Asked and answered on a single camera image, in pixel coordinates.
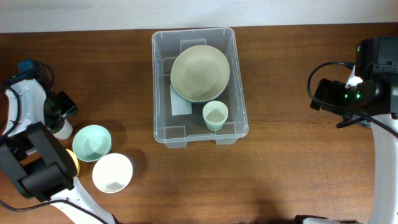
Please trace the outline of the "light grey cup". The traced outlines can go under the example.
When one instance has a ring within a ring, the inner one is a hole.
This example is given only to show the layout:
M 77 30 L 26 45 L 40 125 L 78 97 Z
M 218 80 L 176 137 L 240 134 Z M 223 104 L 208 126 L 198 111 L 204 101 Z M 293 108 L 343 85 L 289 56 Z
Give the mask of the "light grey cup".
M 69 123 L 67 119 L 64 120 L 62 128 L 57 132 L 54 133 L 53 135 L 60 140 L 66 140 L 68 139 L 73 132 L 73 127 Z

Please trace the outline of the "cream cup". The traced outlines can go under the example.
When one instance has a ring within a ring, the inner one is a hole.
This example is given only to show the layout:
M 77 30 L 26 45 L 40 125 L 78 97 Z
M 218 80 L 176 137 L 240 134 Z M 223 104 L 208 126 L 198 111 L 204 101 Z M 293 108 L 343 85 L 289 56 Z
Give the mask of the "cream cup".
M 222 124 L 227 120 L 229 110 L 221 101 L 210 101 L 203 107 L 202 115 L 208 124 Z

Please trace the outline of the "dark blue bowl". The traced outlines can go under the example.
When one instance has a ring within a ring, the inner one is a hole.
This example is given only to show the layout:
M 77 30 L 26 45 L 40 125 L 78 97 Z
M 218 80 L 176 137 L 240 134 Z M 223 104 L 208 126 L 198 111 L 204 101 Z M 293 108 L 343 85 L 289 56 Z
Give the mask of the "dark blue bowl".
M 225 94 L 226 94 L 226 90 L 227 90 L 227 88 L 226 89 L 224 89 L 220 94 L 218 94 L 217 96 L 215 96 L 214 98 L 210 98 L 210 99 L 207 99 L 207 100 L 205 100 L 205 101 L 198 101 L 198 100 L 191 100 L 191 99 L 188 99 L 187 97 L 184 97 L 184 96 L 182 96 L 180 93 L 178 93 L 173 87 L 172 87 L 172 89 L 173 89 L 173 91 L 175 92 L 175 94 L 178 96 L 178 97 L 181 97 L 182 99 L 184 99 L 184 100 L 186 100 L 186 101 L 188 101 L 188 102 L 191 102 L 191 103 L 207 103 L 207 102 L 210 102 L 210 101 L 213 101 L 213 100 L 218 100 L 218 99 L 220 99 L 221 97 L 223 97 Z

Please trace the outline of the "cream bowl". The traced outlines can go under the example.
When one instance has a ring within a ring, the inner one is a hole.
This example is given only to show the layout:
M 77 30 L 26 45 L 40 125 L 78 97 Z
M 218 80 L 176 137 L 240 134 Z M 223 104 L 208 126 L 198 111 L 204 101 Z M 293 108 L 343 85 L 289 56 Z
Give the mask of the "cream bowl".
M 196 45 L 184 50 L 175 59 L 170 81 L 182 96 L 205 101 L 226 89 L 230 71 L 223 52 L 209 45 Z

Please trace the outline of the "mint green cup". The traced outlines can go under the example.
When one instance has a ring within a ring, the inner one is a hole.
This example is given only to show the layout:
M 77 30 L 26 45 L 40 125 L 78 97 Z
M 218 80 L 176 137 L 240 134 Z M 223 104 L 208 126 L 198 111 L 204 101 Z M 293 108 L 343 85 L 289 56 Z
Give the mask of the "mint green cup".
M 223 127 L 224 124 L 225 124 L 225 121 L 215 123 L 212 121 L 205 120 L 205 125 L 210 131 L 219 131 Z

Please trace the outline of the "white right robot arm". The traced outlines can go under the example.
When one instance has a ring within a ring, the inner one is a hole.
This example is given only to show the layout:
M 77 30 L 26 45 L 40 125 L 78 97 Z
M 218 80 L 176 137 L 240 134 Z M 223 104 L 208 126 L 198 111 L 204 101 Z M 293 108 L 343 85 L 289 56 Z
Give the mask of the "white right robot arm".
M 341 116 L 338 129 L 360 124 L 371 129 L 375 183 L 370 223 L 397 223 L 397 38 L 364 39 L 347 82 L 321 79 L 315 91 L 307 83 L 314 110 Z

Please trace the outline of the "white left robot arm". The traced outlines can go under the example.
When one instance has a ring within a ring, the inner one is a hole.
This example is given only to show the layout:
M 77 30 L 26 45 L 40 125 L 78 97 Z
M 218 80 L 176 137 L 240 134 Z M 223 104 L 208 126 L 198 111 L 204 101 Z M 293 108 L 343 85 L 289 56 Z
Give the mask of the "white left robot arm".
M 78 179 L 78 168 L 60 140 L 72 135 L 68 122 L 77 105 L 63 91 L 52 89 L 53 70 L 38 60 L 17 65 L 18 74 L 4 81 L 8 118 L 1 135 L 1 171 L 25 198 L 39 204 L 26 208 L 1 206 L 13 212 L 54 206 L 74 223 L 117 223 Z

